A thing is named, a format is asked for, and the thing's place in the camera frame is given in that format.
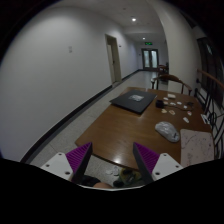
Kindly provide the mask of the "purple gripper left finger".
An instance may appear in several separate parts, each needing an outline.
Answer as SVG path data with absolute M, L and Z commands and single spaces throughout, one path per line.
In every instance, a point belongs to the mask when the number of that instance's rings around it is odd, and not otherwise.
M 79 184 L 92 154 L 92 143 L 79 146 L 68 153 L 59 152 L 41 168 L 65 180 Z

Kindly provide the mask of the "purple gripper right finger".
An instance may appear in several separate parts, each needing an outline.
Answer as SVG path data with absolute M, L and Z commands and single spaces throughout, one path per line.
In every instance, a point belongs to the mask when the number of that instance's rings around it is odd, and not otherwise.
M 133 154 L 145 184 L 150 184 L 182 169 L 182 166 L 169 154 L 157 154 L 136 142 L 133 143 Z

